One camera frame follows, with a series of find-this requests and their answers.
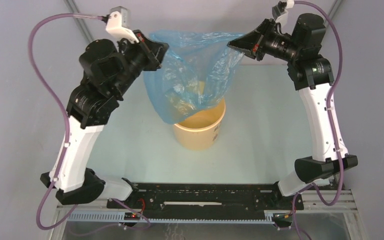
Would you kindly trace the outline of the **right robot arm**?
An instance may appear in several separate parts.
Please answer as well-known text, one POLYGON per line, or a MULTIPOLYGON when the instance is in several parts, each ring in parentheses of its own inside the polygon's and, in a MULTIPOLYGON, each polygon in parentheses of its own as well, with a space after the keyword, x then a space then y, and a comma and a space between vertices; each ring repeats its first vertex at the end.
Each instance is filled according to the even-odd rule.
POLYGON ((326 33, 324 20, 303 13, 292 34, 281 34, 273 19, 265 19, 253 31, 227 43, 246 57, 261 61, 265 55, 287 62, 287 73, 307 114, 312 139, 312 155, 294 162, 294 170, 277 183, 271 204, 284 209, 291 196, 318 180, 356 167, 358 158, 348 152, 342 140, 335 101, 330 90, 335 80, 330 62, 320 54, 326 33))

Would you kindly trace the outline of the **blue plastic trash bag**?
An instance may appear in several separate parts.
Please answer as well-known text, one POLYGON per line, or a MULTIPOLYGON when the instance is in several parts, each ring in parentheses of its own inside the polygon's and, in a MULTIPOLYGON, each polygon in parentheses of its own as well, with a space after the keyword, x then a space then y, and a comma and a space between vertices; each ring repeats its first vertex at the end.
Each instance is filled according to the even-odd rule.
POLYGON ((167 43, 161 69, 143 73, 149 100, 166 124, 215 107, 228 91, 243 54, 229 48, 236 32, 158 30, 149 37, 167 43))

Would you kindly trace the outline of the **yellow trash bin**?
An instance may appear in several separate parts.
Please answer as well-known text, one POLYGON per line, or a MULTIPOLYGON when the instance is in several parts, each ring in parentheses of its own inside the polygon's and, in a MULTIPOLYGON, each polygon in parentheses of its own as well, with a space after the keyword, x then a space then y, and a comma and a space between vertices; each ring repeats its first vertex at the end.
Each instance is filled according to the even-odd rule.
POLYGON ((202 151, 210 148, 218 138, 222 120, 226 113, 226 102, 207 110, 199 111, 184 121, 173 125, 176 140, 186 149, 202 151))

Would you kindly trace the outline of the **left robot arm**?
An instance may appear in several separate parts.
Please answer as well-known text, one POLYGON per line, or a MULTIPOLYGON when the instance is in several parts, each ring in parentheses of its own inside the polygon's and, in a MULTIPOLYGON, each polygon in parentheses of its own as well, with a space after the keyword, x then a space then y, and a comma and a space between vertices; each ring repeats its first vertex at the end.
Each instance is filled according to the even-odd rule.
POLYGON ((94 144, 133 82, 144 71, 161 68, 169 44, 154 41, 139 30, 136 40, 98 39, 79 57, 82 80, 63 110, 68 119, 69 140, 64 140, 51 171, 41 182, 56 189, 62 205, 89 204, 97 199, 117 199, 125 208, 138 202, 137 188, 126 178, 100 178, 87 166, 94 144))

